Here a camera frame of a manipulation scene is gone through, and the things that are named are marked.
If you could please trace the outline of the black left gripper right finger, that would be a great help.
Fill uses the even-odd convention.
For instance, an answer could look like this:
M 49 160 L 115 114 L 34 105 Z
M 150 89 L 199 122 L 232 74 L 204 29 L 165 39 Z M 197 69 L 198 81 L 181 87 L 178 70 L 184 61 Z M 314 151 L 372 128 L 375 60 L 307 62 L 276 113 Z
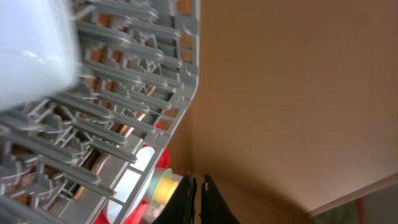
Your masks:
M 209 174 L 201 185 L 201 224 L 240 224 Z

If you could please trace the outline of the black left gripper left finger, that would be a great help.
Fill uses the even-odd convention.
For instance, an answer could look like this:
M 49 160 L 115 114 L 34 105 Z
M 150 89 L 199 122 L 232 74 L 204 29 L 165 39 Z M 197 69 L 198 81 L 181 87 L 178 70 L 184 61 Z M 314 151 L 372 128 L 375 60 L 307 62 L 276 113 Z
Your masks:
M 183 176 L 161 214 L 152 224 L 194 224 L 197 180 L 191 174 Z

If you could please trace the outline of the yellow cup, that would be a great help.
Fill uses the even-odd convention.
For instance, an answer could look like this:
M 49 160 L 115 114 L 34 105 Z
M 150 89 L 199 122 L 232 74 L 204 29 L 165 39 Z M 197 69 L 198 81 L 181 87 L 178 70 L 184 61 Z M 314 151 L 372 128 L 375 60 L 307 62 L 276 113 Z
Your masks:
M 161 205 L 166 205 L 178 187 L 178 181 L 161 178 L 155 188 L 153 200 Z

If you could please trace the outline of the large light blue plate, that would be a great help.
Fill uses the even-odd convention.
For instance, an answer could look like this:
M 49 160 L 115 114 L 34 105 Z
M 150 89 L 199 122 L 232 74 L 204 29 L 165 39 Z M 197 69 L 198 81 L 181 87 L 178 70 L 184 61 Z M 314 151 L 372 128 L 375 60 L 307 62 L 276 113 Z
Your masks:
M 130 164 L 130 167 L 143 171 L 147 167 L 154 153 L 155 149 L 150 146 L 141 148 L 140 150 L 138 150 L 136 154 L 137 161 L 134 164 Z M 143 189 L 138 193 L 138 199 L 132 204 L 132 207 L 127 213 L 128 216 L 136 209 L 136 207 L 139 205 L 139 203 L 142 201 L 143 197 L 145 196 L 146 190 L 149 186 L 153 174 L 154 171 L 150 173 L 149 179 L 145 182 Z M 132 170 L 128 169 L 127 171 L 125 171 L 125 173 L 121 177 L 121 180 L 116 185 L 115 199 L 125 202 L 129 197 L 130 193 L 132 192 L 132 190 L 134 189 L 134 187 L 136 186 L 140 177 L 141 177 L 140 174 Z M 120 204 L 114 201 L 109 201 L 104 211 L 104 215 L 107 221 L 109 223 L 114 223 L 121 209 L 122 206 Z

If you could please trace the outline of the small light blue bowl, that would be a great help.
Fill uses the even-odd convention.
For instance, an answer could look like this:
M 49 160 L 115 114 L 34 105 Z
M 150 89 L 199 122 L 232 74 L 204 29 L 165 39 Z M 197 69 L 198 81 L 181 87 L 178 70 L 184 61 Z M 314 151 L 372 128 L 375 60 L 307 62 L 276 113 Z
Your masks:
M 70 88 L 79 63 L 69 1 L 1 0 L 1 110 Z

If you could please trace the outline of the green bowl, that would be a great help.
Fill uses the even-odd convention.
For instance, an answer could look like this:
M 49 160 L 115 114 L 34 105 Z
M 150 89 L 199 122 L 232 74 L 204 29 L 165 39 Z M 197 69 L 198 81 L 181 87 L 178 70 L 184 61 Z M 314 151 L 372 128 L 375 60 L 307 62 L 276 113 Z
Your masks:
M 145 200 L 152 206 L 166 205 L 177 188 L 172 169 L 156 168 L 147 188 Z

